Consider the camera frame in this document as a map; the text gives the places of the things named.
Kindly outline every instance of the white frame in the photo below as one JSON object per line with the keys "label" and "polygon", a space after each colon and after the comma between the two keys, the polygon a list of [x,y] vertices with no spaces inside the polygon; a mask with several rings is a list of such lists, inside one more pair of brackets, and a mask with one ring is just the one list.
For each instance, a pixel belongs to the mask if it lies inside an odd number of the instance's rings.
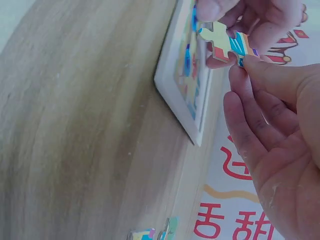
{"label": "white frame", "polygon": [[193,143],[201,146],[213,73],[211,69],[206,67],[207,48],[203,40],[197,43],[198,46],[200,45],[201,56],[203,56],[200,61],[199,77],[202,83],[200,87],[206,82],[207,88],[204,93],[202,113],[198,112],[198,110],[196,113],[196,118],[198,114],[201,114],[199,126],[196,125],[196,121],[191,116],[186,102],[174,80],[177,59],[180,54],[181,39],[184,34],[187,18],[190,14],[190,5],[191,0],[179,0],[177,2],[162,48],[154,82],[158,91],[178,118]]}

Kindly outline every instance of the wood grain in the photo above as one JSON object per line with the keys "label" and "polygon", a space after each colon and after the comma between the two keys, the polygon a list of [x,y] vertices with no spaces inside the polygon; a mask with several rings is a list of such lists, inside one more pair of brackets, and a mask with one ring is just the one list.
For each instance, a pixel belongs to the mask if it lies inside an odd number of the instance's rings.
{"label": "wood grain", "polygon": [[153,76],[172,0],[37,0],[0,53],[0,239],[124,240],[179,216],[193,231],[212,153]]}

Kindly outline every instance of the hand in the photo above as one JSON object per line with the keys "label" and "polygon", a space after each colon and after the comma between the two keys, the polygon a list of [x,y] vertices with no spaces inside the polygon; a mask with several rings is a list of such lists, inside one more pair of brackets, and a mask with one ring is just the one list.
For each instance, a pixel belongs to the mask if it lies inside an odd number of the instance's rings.
{"label": "hand", "polygon": [[231,67],[224,97],[231,137],[274,227],[289,240],[318,240],[320,64],[285,67],[246,56],[244,67],[248,74]]}
{"label": "hand", "polygon": [[[301,23],[303,5],[300,0],[198,0],[197,18],[203,22],[219,20],[227,26],[229,34],[234,31],[247,34],[250,47],[265,54],[272,44]],[[207,65],[231,66],[236,60],[233,56],[229,63],[223,63],[209,57]]]}

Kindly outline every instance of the colorful puzzle piece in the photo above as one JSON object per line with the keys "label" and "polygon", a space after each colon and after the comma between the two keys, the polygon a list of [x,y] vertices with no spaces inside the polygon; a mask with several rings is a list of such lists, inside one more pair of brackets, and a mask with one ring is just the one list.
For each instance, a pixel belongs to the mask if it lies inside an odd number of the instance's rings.
{"label": "colorful puzzle piece", "polygon": [[157,240],[174,240],[178,229],[178,218],[169,217],[166,220],[164,231],[159,233]]}
{"label": "colorful puzzle piece", "polygon": [[154,228],[143,231],[132,231],[129,233],[127,240],[154,240],[156,230]]}
{"label": "colorful puzzle piece", "polygon": [[238,58],[238,65],[243,67],[245,55],[259,57],[257,50],[249,46],[248,36],[242,32],[236,32],[236,37],[229,37],[227,26],[216,21],[213,22],[213,31],[207,28],[201,28],[199,35],[208,42],[212,43],[212,56],[222,62],[227,63],[230,59],[228,52],[233,52]]}

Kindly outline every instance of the orange line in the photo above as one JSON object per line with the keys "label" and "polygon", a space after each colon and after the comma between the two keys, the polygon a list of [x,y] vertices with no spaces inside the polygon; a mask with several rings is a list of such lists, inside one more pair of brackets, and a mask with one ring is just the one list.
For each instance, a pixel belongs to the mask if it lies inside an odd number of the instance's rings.
{"label": "orange line", "polygon": [[252,194],[248,191],[226,191],[226,192],[219,192],[214,190],[209,185],[204,185],[204,191],[209,194],[211,197],[214,197],[216,199],[232,199],[232,198],[241,198],[241,199],[247,199],[251,202],[254,202],[256,204],[259,204],[259,198],[257,195]]}

